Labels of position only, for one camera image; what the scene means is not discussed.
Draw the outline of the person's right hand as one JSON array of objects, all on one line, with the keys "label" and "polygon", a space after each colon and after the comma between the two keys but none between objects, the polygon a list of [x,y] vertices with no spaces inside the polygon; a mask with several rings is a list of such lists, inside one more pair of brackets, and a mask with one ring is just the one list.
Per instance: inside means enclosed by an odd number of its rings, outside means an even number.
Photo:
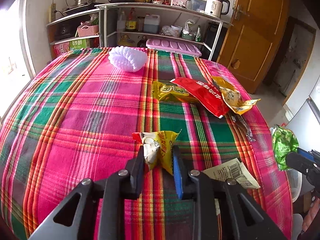
[{"label": "person's right hand", "polygon": [[306,232],[319,211],[319,198],[311,204],[308,214],[305,216],[302,224],[302,230]]}]

